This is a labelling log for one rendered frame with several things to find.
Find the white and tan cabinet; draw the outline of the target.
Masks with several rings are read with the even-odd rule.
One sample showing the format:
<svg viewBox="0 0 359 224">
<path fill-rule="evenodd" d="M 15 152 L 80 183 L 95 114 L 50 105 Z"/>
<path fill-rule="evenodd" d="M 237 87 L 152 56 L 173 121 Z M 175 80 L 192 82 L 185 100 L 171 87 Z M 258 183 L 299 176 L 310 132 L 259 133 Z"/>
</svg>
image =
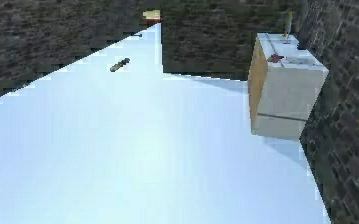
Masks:
<svg viewBox="0 0 359 224">
<path fill-rule="evenodd" d="M 248 75 L 251 132 L 297 140 L 309 118 L 329 70 L 289 36 L 259 33 Z M 268 62 L 272 54 L 283 56 Z"/>
</svg>

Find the small dark oblong object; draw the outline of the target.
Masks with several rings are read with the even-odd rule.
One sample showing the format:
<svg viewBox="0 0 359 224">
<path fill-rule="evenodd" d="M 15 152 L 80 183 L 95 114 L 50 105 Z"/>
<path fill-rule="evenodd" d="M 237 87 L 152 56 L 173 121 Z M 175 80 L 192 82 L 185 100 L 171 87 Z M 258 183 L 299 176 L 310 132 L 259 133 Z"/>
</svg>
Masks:
<svg viewBox="0 0 359 224">
<path fill-rule="evenodd" d="M 129 62 L 130 62 L 130 58 L 124 58 L 123 60 L 121 60 L 118 63 L 111 66 L 110 67 L 110 72 L 116 72 L 119 68 L 125 66 Z"/>
</svg>

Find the yellow green bottle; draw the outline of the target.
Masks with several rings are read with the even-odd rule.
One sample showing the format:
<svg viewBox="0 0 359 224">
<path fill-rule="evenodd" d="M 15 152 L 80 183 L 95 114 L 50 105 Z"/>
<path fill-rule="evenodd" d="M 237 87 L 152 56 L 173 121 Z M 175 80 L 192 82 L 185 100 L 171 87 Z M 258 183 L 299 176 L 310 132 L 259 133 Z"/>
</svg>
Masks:
<svg viewBox="0 0 359 224">
<path fill-rule="evenodd" d="M 293 19 L 293 12 L 288 11 L 287 17 L 285 19 L 285 26 L 284 26 L 284 33 L 283 33 L 284 43 L 290 42 L 289 35 L 291 32 L 291 27 L 292 27 L 292 19 Z"/>
</svg>

